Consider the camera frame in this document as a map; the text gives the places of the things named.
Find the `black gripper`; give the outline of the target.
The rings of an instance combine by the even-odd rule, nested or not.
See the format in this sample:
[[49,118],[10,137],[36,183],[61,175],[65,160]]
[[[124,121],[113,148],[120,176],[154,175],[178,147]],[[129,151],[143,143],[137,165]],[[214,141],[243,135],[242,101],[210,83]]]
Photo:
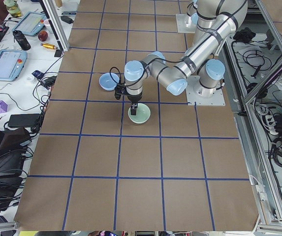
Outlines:
[[142,94],[141,93],[138,95],[128,94],[127,97],[129,101],[131,102],[130,114],[132,116],[135,116],[137,114],[138,102],[141,100]]

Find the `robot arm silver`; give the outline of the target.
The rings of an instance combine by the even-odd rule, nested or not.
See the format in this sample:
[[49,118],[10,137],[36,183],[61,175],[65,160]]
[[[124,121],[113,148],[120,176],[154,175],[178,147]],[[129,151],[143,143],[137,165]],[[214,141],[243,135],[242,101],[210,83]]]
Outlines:
[[248,9],[246,0],[198,0],[196,4],[198,25],[195,42],[174,66],[167,66],[160,52],[150,53],[142,60],[132,60],[125,64],[125,90],[131,101],[130,112],[133,116],[137,114],[146,78],[154,77],[174,96],[181,94],[188,85],[188,76],[198,69],[224,39],[238,29]]
[[197,7],[197,0],[191,0],[190,3],[187,5],[185,19],[185,25],[187,28],[191,28],[193,25],[197,24]]

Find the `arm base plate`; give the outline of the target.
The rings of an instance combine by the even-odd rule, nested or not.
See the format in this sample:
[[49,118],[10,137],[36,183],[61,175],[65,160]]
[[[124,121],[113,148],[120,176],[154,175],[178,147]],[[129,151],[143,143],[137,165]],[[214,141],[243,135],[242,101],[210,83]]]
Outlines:
[[193,25],[191,28],[187,28],[185,25],[186,14],[176,14],[176,23],[178,33],[195,33],[196,25]]
[[201,86],[199,76],[189,76],[187,82],[186,97],[189,106],[225,106],[219,81],[217,86],[211,89]]

